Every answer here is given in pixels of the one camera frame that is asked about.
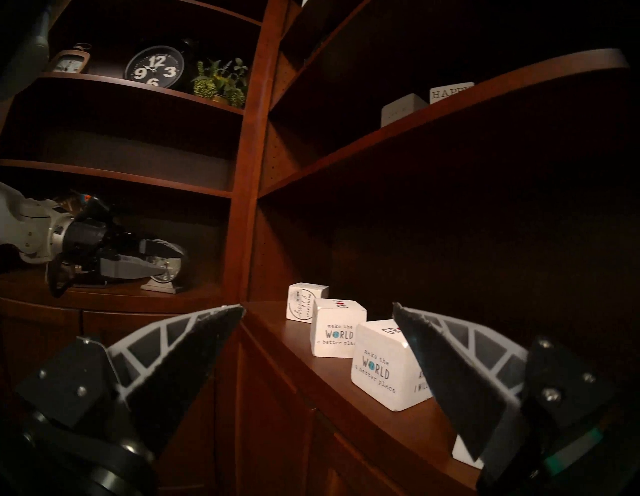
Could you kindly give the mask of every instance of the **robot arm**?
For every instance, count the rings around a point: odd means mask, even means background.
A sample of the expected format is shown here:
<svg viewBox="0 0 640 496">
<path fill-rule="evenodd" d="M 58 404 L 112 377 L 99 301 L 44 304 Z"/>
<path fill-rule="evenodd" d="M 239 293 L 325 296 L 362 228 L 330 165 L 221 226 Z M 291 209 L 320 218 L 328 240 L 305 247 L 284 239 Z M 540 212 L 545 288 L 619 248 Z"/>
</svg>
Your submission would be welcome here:
<svg viewBox="0 0 640 496">
<path fill-rule="evenodd" d="M 47 277 L 55 297 L 75 282 L 99 275 L 139 279 L 167 273 L 167 259 L 184 259 L 184 250 L 159 239 L 139 239 L 113 222 L 109 209 L 92 197 L 74 216 L 53 200 L 24 198 L 0 183 L 0 244 L 12 244 L 29 264 L 51 262 Z M 63 263 L 80 265 L 85 274 L 59 287 Z"/>
</svg>

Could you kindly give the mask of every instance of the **white box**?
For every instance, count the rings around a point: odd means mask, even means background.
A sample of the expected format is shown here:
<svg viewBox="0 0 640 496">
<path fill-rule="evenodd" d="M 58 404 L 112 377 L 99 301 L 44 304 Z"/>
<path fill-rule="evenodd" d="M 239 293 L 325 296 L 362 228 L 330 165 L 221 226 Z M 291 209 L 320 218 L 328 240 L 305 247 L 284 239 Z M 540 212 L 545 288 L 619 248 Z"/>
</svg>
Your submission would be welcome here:
<svg viewBox="0 0 640 496">
<path fill-rule="evenodd" d="M 400 412 L 429 399 L 420 365 L 393 319 L 358 326 L 351 381 L 389 410 Z"/>
<path fill-rule="evenodd" d="M 292 321 L 311 322 L 313 303 L 316 298 L 329 296 L 329 287 L 299 282 L 289 286 L 287 318 Z"/>
<path fill-rule="evenodd" d="M 422 100 L 422 98 L 415 93 L 411 93 L 397 99 L 395 102 L 391 102 L 390 104 L 382 107 L 380 127 L 384 127 L 398 119 L 402 119 L 402 117 L 412 114 L 416 110 L 423 109 L 427 105 L 428 103 Z"/>
<path fill-rule="evenodd" d="M 367 311 L 357 301 L 314 300 L 311 321 L 311 353 L 314 356 L 351 358 L 358 324 L 367 320 Z"/>
<path fill-rule="evenodd" d="M 429 103 L 439 102 L 440 100 L 444 100 L 451 95 L 455 95 L 456 93 L 468 90 L 469 88 L 471 88 L 471 86 L 474 85 L 475 83 L 458 83 L 449 84 L 448 86 L 437 86 L 436 88 L 432 88 L 429 90 Z"/>
<path fill-rule="evenodd" d="M 451 452 L 451 456 L 461 461 L 462 463 L 466 463 L 467 465 L 471 465 L 472 467 L 478 468 L 482 470 L 484 468 L 484 463 L 479 458 L 474 461 L 465 446 L 465 442 L 462 440 L 460 436 L 456 437 L 456 443 L 453 445 L 453 451 Z"/>
</svg>

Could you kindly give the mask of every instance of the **alarm clock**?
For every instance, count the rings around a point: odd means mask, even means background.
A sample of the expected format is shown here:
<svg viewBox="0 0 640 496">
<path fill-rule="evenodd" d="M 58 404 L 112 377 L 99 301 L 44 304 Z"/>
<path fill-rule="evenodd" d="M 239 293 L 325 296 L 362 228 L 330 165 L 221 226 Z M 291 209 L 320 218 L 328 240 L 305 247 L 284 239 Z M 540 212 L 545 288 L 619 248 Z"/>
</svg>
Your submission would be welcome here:
<svg viewBox="0 0 640 496">
<path fill-rule="evenodd" d="M 124 71 L 124 79 L 171 88 L 184 74 L 184 58 L 175 48 L 149 47 L 134 55 Z"/>
<path fill-rule="evenodd" d="M 91 49 L 89 43 L 78 43 L 73 50 L 62 50 L 49 62 L 49 72 L 80 73 L 89 62 L 91 56 L 87 52 Z"/>
</svg>

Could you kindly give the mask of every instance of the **artificial plant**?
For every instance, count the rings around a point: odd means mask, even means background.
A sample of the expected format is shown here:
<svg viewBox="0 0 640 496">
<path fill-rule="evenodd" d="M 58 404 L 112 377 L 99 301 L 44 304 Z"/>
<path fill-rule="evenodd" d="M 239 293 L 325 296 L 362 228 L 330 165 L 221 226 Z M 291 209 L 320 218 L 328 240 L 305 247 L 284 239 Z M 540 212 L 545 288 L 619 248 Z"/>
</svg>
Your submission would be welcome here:
<svg viewBox="0 0 640 496">
<path fill-rule="evenodd" d="M 248 67 L 240 58 L 236 58 L 233 70 L 229 70 L 232 61 L 223 66 L 220 66 L 220 60 L 209 62 L 209 68 L 204 67 L 204 62 L 198 62 L 198 77 L 193 80 L 193 94 L 206 99 L 220 95 L 226 98 L 230 105 L 242 108 L 248 89 L 245 75 Z"/>
</svg>

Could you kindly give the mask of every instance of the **shelf edge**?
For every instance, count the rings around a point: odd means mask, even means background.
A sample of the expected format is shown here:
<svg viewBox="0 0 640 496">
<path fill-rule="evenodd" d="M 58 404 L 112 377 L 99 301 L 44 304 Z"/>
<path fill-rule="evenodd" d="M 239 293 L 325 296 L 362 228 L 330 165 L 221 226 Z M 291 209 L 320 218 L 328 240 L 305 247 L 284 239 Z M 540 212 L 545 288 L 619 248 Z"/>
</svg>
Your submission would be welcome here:
<svg viewBox="0 0 640 496">
<path fill-rule="evenodd" d="M 231 198 L 231 191 L 222 191 L 220 189 L 205 188 L 203 186 L 195 186 L 182 182 L 175 182 L 166 179 L 157 179 L 126 172 L 115 172 L 105 169 L 94 169 L 90 167 L 82 167 L 76 165 L 56 164 L 51 162 L 38 162 L 31 160 L 17 159 L 0 159 L 0 166 L 17 167 L 37 170 L 52 170 L 56 172 L 67 172 L 71 174 L 86 175 L 92 177 L 104 177 L 106 179 L 123 180 L 127 182 L 137 182 L 140 184 L 149 184 L 151 186 L 159 186 L 161 188 L 179 189 L 182 191 L 190 191 L 192 193 L 201 193 L 203 195 L 218 196 L 220 198 Z"/>
</svg>

